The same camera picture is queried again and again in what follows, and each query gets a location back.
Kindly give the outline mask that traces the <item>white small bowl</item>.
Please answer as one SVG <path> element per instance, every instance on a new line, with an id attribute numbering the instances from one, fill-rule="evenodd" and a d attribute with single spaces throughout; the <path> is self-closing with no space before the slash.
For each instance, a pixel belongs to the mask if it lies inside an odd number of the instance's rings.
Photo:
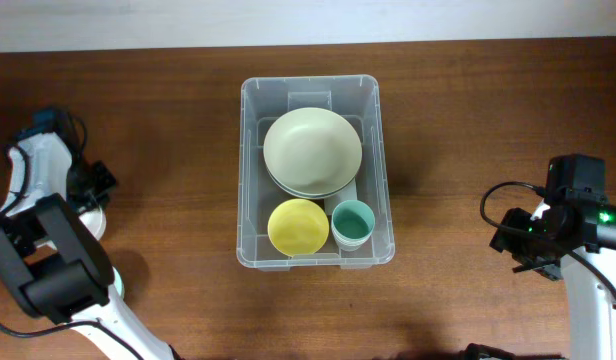
<path id="1" fill-rule="evenodd" d="M 107 226 L 107 219 L 102 207 L 98 207 L 94 210 L 85 212 L 79 216 L 80 221 L 86 226 L 93 237 L 100 241 L 104 235 Z M 37 240 L 34 242 L 35 247 L 40 249 L 42 247 L 48 247 L 52 250 L 56 250 L 55 244 L 48 239 Z"/>

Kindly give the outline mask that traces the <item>mint green cup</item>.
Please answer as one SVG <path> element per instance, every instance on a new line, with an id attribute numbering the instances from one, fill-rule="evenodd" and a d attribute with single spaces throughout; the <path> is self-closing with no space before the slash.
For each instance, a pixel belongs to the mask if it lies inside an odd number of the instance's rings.
<path id="1" fill-rule="evenodd" d="M 344 244 L 365 242 L 376 225 L 373 210 L 359 200 L 346 200 L 338 204 L 332 212 L 331 228 L 336 240 Z"/>

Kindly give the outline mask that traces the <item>cream cup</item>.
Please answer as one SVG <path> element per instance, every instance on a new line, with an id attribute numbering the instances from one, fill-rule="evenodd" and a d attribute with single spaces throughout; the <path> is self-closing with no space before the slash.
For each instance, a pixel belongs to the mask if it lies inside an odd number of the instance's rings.
<path id="1" fill-rule="evenodd" d="M 342 251 L 352 252 L 358 250 L 362 245 L 364 245 L 371 237 L 371 234 L 365 234 L 361 238 L 350 238 L 340 233 L 336 229 L 332 230 L 334 240 L 337 246 Z"/>

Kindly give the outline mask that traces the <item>yellow small bowl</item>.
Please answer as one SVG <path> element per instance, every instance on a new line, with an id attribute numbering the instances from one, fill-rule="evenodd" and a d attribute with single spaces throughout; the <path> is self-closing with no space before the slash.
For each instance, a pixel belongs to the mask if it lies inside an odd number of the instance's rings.
<path id="1" fill-rule="evenodd" d="M 276 250 L 294 257 L 320 250 L 329 236 L 330 225 L 324 210 L 315 202 L 291 199 L 273 210 L 267 232 Z"/>

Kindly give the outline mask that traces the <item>cream large bowl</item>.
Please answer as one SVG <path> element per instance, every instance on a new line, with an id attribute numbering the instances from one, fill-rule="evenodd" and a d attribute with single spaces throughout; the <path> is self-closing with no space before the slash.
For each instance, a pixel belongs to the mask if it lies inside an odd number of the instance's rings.
<path id="1" fill-rule="evenodd" d="M 343 187 L 333 191 L 333 192 L 329 192 L 329 193 L 323 193 L 323 194 L 307 194 L 307 193 L 302 193 L 299 191 L 295 191 L 285 185 L 283 185 L 279 180 L 277 180 L 272 174 L 268 173 L 268 175 L 270 176 L 270 178 L 272 179 L 272 181 L 279 187 L 281 188 L 283 191 L 285 191 L 286 193 L 298 197 L 298 198 L 303 198 L 303 199 L 309 199 L 309 200 L 320 200 L 320 199 L 325 199 L 331 196 L 334 196 L 335 194 L 343 191 L 348 185 L 350 185 L 353 180 L 351 180 L 348 184 L 344 185 Z"/>

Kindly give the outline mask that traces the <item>blue bowl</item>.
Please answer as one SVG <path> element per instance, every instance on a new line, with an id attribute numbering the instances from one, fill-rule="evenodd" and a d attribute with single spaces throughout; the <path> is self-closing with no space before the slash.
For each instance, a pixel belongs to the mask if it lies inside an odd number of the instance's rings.
<path id="1" fill-rule="evenodd" d="M 309 171 L 300 171 L 298 174 L 282 171 L 275 174 L 270 168 L 266 171 L 282 190 L 306 199 L 323 199 L 335 195 L 351 184 L 356 177 L 356 173 L 346 171 L 342 173 L 318 171 L 316 174 Z"/>

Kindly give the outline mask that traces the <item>beige large bowl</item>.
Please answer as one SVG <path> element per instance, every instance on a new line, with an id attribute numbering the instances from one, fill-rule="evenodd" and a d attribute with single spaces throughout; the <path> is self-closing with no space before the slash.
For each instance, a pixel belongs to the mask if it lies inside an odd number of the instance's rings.
<path id="1" fill-rule="evenodd" d="M 292 110 L 273 122 L 264 137 L 266 168 L 289 171 L 358 173 L 363 150 L 354 127 L 341 115 L 322 108 Z"/>

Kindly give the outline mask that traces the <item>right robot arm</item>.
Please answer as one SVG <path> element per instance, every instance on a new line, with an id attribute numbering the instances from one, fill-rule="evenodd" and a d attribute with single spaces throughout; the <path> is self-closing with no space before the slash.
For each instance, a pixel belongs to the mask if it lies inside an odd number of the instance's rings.
<path id="1" fill-rule="evenodd" d="M 546 271 L 563 280 L 572 359 L 616 359 L 616 206 L 593 201 L 542 204 L 530 214 L 510 209 L 496 222 L 494 248 L 518 257 L 515 273 Z M 557 273 L 549 268 L 554 266 Z"/>

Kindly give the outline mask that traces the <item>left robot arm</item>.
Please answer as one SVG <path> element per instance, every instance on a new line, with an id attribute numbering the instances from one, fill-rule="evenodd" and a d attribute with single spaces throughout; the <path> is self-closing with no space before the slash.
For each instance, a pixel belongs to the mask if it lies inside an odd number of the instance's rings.
<path id="1" fill-rule="evenodd" d="M 84 156 L 88 131 L 69 111 L 47 107 L 8 144 L 8 195 L 0 208 L 0 280 L 24 313 L 52 327 L 39 338 L 74 330 L 110 359 L 176 359 L 124 301 L 121 276 L 100 240 L 117 180 Z"/>

